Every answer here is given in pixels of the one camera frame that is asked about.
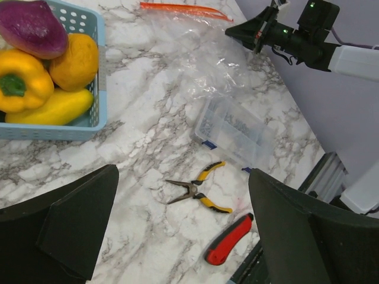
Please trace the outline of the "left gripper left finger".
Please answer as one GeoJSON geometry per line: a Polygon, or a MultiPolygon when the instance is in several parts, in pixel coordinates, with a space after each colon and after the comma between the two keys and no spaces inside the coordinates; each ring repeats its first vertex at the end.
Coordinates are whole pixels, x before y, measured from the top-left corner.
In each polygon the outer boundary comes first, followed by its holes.
{"type": "Polygon", "coordinates": [[[1,209],[1,283],[92,279],[119,181],[114,164],[1,209]]]}

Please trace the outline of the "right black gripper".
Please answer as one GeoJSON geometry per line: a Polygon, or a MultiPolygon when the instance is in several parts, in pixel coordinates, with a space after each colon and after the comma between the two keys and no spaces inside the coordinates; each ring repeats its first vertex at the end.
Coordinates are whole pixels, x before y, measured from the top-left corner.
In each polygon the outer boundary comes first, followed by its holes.
{"type": "Polygon", "coordinates": [[[240,41],[243,47],[259,53],[270,46],[275,54],[283,51],[311,69],[328,71],[338,44],[325,42],[340,8],[327,1],[308,1],[301,13],[298,28],[278,21],[279,9],[266,7],[255,18],[229,27],[225,35],[240,41]]]}

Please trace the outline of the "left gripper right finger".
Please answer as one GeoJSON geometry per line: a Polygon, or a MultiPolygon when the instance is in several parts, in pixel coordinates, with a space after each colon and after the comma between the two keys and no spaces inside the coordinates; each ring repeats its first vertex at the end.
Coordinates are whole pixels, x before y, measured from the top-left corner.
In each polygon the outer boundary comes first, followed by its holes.
{"type": "Polygon", "coordinates": [[[271,283],[378,283],[378,219],[259,169],[250,173],[249,193],[271,283]]]}

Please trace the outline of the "clear orange-zip bag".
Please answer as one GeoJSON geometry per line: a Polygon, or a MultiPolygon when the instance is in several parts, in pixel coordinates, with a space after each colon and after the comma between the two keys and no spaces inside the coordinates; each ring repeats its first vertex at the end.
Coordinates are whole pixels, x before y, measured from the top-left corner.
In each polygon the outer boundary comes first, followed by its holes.
{"type": "Polygon", "coordinates": [[[141,2],[140,9],[186,95],[232,97],[250,90],[246,52],[224,33],[233,18],[198,5],[141,2]]]}

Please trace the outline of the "purple toy onion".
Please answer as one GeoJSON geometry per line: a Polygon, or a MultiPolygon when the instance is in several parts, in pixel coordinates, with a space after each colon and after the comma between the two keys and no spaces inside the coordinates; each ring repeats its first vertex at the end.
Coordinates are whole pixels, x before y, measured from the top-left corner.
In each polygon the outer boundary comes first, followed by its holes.
{"type": "Polygon", "coordinates": [[[68,34],[46,1],[1,1],[1,36],[40,59],[61,56],[68,34]]]}

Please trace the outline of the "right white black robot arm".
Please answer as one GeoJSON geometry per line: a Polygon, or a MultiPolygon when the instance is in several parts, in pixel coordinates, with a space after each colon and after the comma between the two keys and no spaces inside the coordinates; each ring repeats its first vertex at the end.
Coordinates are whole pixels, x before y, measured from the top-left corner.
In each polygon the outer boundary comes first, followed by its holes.
{"type": "Polygon", "coordinates": [[[307,1],[297,29],[279,22],[281,7],[273,2],[251,20],[227,28],[225,34],[256,54],[269,46],[288,64],[295,59],[311,69],[378,81],[378,48],[325,41],[340,11],[337,5],[307,1]]]}

